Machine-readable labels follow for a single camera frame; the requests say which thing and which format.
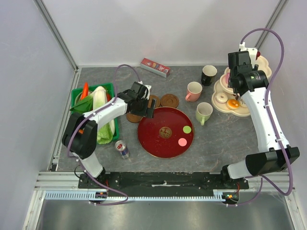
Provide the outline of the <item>brown coaster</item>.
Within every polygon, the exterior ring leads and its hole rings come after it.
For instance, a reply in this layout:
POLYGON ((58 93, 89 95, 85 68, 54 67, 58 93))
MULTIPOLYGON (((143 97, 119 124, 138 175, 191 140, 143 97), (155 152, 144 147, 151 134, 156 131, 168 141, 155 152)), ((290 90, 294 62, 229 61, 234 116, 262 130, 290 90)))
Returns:
POLYGON ((148 108, 152 106, 153 100, 155 100, 155 105, 154 105, 155 108, 160 106, 160 98, 156 95, 150 95, 149 102, 148 102, 148 108))
POLYGON ((138 115, 134 115, 134 114, 128 113, 128 114, 126 114, 126 118, 131 123, 138 123, 138 122, 141 121, 142 116, 138 116, 138 115))
POLYGON ((162 107, 172 107, 177 108, 179 105, 179 99, 173 94, 165 94, 160 100, 162 107))

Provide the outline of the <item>pink swirl cake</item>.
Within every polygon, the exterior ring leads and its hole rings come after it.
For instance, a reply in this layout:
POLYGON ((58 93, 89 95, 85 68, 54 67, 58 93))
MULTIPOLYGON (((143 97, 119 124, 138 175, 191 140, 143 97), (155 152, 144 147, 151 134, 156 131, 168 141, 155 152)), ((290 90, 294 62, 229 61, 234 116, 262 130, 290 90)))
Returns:
POLYGON ((225 83, 228 84, 230 78, 230 73, 226 73, 225 75, 225 83))

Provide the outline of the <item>dark red round tray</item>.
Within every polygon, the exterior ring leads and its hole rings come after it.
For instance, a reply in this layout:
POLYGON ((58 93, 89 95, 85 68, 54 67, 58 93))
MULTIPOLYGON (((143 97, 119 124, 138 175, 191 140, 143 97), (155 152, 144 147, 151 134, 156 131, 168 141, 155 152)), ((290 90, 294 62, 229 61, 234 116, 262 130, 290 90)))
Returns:
POLYGON ((151 155, 170 159, 183 154, 192 144, 194 127, 189 117, 172 107, 158 107, 153 118, 142 118, 138 124, 138 140, 141 146, 151 155), (190 126, 192 132, 185 134, 184 126, 190 126), (187 145, 179 146, 178 140, 185 138, 187 145))

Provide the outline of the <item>orange glazed donut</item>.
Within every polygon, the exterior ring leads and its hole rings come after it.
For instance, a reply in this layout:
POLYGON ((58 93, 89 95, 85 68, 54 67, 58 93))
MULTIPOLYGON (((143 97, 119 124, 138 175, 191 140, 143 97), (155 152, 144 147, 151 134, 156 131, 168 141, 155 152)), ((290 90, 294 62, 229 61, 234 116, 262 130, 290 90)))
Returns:
POLYGON ((229 99, 226 102, 226 106, 230 110, 236 110, 236 109, 238 109, 240 107, 240 103, 239 103, 239 101, 237 101, 235 99, 229 99))

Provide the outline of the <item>white ring donut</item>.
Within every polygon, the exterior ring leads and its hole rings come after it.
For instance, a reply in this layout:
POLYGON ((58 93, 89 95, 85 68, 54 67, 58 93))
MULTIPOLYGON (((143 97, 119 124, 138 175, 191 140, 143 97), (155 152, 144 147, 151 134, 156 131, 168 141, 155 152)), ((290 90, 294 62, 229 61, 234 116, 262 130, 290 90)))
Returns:
POLYGON ((225 104, 228 101, 228 96, 223 92, 219 92, 216 94, 215 100, 217 101, 217 103, 225 104))

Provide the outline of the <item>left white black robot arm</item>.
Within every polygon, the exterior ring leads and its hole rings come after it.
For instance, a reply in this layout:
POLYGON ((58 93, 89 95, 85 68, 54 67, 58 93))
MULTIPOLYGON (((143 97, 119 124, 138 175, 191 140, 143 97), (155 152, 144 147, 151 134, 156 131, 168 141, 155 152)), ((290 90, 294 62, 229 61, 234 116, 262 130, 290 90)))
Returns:
POLYGON ((150 85, 141 81, 134 82, 132 87, 117 95, 91 112, 72 113, 62 137, 62 144, 72 157, 80 161, 80 165, 90 176, 89 183, 95 188, 101 188, 106 182, 105 169, 95 154, 98 130, 111 120, 131 113, 141 117, 153 118, 156 101, 148 106, 150 85))

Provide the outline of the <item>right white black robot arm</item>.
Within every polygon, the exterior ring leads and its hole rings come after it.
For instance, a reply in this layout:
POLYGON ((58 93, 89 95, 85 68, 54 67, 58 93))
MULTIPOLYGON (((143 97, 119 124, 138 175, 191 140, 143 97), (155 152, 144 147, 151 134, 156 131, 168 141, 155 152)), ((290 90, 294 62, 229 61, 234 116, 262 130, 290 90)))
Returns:
POLYGON ((291 147, 278 123, 269 92, 269 81, 264 71, 251 63, 248 51, 228 54, 230 77, 228 85, 247 105, 257 134, 259 152, 244 160, 225 165, 220 184, 232 188, 237 179, 262 176, 289 169, 300 156, 297 147, 291 147))

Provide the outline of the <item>black mug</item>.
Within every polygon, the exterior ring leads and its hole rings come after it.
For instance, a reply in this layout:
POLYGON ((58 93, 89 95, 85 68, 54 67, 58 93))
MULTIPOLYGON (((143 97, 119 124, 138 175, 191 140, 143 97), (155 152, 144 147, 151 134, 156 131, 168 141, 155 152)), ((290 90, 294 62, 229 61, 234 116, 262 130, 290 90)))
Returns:
POLYGON ((210 86, 217 74, 217 69, 215 66, 206 65, 202 68, 201 74, 201 84, 203 86, 210 86))

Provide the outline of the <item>red snack box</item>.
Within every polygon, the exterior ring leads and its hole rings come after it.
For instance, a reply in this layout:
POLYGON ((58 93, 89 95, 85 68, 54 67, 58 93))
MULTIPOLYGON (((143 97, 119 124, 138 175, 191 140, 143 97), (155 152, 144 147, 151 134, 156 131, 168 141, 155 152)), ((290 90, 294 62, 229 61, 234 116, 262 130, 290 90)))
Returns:
POLYGON ((164 66, 147 58, 144 58, 141 61, 140 67, 164 78, 166 78, 170 73, 170 67, 164 66))

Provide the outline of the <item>green macaron lower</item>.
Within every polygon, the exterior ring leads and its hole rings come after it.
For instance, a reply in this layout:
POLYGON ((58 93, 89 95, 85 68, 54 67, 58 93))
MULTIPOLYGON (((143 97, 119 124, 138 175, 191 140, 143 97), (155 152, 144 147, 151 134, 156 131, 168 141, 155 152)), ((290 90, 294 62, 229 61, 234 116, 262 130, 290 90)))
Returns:
POLYGON ((184 127, 183 127, 183 132, 184 132, 185 134, 189 134, 189 133, 192 132, 192 128, 191 128, 190 126, 184 126, 184 127))

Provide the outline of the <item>pink macaron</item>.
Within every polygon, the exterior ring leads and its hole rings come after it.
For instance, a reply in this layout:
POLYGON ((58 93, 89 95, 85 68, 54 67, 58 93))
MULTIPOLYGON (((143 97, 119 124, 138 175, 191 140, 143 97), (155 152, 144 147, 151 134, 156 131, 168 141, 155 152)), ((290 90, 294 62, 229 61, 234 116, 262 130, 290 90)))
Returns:
POLYGON ((180 138, 179 140, 178 140, 178 144, 179 144, 179 146, 182 146, 182 147, 184 147, 184 146, 186 146, 187 145, 187 140, 185 139, 185 138, 180 138))

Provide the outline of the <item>toy napa cabbage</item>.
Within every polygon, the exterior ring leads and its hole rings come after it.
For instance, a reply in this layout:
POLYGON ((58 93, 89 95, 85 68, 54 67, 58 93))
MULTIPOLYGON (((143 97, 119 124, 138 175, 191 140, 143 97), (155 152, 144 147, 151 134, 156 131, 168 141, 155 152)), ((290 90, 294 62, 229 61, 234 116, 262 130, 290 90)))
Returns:
MULTIPOLYGON (((86 96, 83 101, 78 102, 73 106, 70 111, 78 112, 80 114, 90 112, 100 106, 105 105, 110 101, 110 96, 103 86, 98 86, 91 94, 86 96)), ((115 133, 115 121, 111 120, 108 124, 101 127, 97 133, 97 143, 100 145, 108 144, 112 141, 115 133)))

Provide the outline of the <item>energy drink can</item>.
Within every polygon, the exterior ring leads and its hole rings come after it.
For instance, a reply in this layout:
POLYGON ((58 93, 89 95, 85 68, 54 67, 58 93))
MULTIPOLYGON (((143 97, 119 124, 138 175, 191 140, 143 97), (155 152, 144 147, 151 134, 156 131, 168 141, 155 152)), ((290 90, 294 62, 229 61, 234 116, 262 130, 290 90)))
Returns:
POLYGON ((120 153, 123 159, 126 159, 130 156, 128 147, 122 140, 119 140, 115 143, 115 149, 120 153))

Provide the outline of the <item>pink mug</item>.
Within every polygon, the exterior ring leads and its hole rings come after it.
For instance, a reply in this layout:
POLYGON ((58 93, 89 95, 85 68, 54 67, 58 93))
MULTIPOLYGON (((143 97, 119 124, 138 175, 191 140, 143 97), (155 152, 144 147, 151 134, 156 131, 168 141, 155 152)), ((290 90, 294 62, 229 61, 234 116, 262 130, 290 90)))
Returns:
POLYGON ((187 85, 187 95, 185 97, 185 100, 187 102, 195 102, 199 99, 202 92, 202 85, 198 82, 190 82, 187 85))

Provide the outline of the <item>green mug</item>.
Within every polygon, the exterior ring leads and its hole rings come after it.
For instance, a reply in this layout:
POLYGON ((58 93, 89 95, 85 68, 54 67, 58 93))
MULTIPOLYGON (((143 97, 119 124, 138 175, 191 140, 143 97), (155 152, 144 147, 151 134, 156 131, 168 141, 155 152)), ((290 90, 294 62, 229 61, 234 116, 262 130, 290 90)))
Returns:
POLYGON ((211 104, 202 102, 197 105, 196 108, 196 119, 201 126, 210 118, 213 113, 213 107, 211 104))

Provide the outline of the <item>toy orange carrot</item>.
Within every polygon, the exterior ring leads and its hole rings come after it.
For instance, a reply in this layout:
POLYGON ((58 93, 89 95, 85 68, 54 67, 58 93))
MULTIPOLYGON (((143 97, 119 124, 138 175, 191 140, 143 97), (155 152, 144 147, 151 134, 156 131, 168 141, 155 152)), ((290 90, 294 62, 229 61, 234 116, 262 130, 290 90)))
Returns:
POLYGON ((80 100, 83 100, 85 97, 87 97, 88 92, 89 92, 89 86, 88 86, 88 83, 86 82, 83 86, 83 91, 82 91, 82 94, 80 96, 80 100))

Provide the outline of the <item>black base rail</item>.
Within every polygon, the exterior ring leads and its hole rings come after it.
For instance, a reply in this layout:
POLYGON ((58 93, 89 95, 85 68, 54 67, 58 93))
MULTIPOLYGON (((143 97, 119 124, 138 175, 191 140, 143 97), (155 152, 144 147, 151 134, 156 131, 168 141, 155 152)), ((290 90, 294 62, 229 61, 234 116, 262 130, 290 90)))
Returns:
POLYGON ((183 189, 249 189, 245 179, 225 179, 220 173, 210 172, 105 172, 94 182, 83 173, 79 188, 99 188, 97 183, 128 193, 154 188, 183 189))

